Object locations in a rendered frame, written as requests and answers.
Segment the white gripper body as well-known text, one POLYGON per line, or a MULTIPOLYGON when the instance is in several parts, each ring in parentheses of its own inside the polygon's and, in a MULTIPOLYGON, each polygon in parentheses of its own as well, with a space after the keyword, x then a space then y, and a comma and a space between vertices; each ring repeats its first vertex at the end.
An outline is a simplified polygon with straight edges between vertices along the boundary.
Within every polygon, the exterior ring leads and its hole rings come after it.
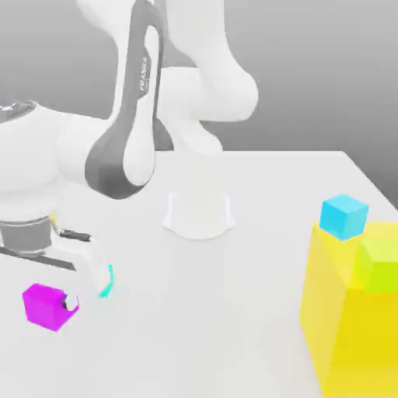
POLYGON ((114 285, 113 266, 104 258, 99 246, 93 242, 56 239, 46 249, 25 253, 0 244, 0 253, 76 274, 87 273, 93 281, 96 294, 101 298, 108 297, 114 285))

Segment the small magenta cube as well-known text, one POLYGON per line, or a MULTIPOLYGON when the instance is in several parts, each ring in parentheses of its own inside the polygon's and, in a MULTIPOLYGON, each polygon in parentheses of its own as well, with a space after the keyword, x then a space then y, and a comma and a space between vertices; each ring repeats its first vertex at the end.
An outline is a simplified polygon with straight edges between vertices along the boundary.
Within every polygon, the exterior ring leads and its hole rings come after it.
POLYGON ((75 313, 79 305, 68 310, 66 294, 57 288, 33 284, 22 294, 26 318, 38 326, 58 332, 75 313))

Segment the small cyan cube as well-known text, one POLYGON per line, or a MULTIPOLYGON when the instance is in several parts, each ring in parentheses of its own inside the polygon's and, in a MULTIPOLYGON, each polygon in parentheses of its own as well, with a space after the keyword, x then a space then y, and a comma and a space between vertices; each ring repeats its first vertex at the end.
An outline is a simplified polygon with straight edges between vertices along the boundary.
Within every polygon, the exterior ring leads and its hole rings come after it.
POLYGON ((369 207, 367 204, 340 194, 323 202, 319 227, 345 241, 361 235, 365 230, 369 207))

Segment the small lime green cube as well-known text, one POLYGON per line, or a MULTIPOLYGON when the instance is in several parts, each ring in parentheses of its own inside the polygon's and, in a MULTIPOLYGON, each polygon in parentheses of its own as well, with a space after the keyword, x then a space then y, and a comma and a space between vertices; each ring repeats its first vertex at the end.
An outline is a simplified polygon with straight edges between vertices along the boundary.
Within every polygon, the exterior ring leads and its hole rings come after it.
POLYGON ((398 239, 363 239, 354 275, 368 293, 398 294, 398 239))

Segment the large yellow box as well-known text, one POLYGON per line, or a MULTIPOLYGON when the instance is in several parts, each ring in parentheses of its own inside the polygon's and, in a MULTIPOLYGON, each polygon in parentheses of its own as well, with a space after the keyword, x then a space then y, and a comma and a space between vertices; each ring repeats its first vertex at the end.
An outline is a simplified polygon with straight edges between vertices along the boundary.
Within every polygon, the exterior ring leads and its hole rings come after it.
POLYGON ((358 283, 363 239, 398 239, 398 222, 369 222, 345 241, 313 226, 300 321, 324 396, 398 397, 398 294, 358 283))

